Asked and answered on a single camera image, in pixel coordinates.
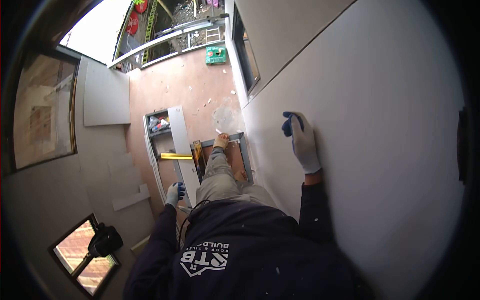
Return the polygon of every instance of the sky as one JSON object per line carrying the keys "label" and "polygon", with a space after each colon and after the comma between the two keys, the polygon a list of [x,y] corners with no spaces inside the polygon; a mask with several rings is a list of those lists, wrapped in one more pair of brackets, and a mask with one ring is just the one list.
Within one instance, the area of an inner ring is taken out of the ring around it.
{"label": "sky", "polygon": [[103,63],[112,62],[117,37],[131,1],[103,0],[78,21],[60,44]]}

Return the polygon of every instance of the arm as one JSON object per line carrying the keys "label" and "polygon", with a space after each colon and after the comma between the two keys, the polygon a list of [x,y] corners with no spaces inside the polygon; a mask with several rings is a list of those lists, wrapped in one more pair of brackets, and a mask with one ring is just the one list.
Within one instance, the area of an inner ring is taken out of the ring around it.
{"label": "arm", "polygon": [[306,174],[301,190],[299,226],[302,235],[317,243],[335,243],[322,170]]}
{"label": "arm", "polygon": [[123,289],[124,299],[151,299],[168,295],[168,263],[177,252],[177,206],[185,188],[174,183],[163,212],[155,222],[148,244],[137,257]]}
{"label": "arm", "polygon": [[302,185],[299,226],[301,234],[315,242],[334,242],[332,219],[323,185],[313,128],[299,112],[284,112],[285,136],[292,136],[293,153],[305,173]]}

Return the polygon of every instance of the foot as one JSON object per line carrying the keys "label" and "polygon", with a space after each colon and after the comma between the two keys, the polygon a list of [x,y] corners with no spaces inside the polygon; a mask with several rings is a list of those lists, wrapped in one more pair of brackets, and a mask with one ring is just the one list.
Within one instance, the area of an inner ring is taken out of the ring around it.
{"label": "foot", "polygon": [[213,148],[222,147],[223,150],[225,150],[229,140],[230,140],[230,136],[228,135],[228,133],[221,133],[218,135],[218,137],[216,137],[213,143]]}
{"label": "foot", "polygon": [[236,181],[247,181],[247,172],[245,171],[238,171],[233,175]]}

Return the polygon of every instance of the window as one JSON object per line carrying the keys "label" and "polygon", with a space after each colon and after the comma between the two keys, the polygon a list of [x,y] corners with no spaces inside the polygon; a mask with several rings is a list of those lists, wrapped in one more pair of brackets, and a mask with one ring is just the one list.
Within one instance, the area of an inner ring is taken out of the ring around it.
{"label": "window", "polygon": [[239,56],[240,67],[245,80],[247,90],[250,92],[258,82],[260,75],[258,73],[257,63],[253,56],[252,46],[248,39],[247,31],[243,26],[237,5],[233,9],[233,41]]}
{"label": "window", "polygon": [[24,168],[76,152],[73,128],[77,63],[29,53],[13,113],[15,166]]}
{"label": "window", "polygon": [[95,217],[90,215],[49,248],[50,255],[59,267],[91,299],[100,295],[108,278],[120,265],[113,255],[109,255],[92,259],[77,275],[74,272],[86,259],[88,244],[95,235],[96,227]]}

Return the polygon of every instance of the wooden floor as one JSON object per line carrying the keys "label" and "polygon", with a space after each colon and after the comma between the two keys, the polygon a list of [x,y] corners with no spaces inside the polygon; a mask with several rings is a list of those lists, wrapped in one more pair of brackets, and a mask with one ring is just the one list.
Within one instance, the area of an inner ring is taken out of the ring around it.
{"label": "wooden floor", "polygon": [[[131,124],[125,128],[127,150],[148,186],[155,218],[163,205],[145,147],[145,114],[182,105],[190,143],[215,138],[216,129],[229,134],[245,131],[237,95],[230,93],[235,85],[229,61],[207,66],[205,53],[205,49],[200,49],[128,73]],[[164,186],[175,182],[173,164],[161,166],[160,176]]]}

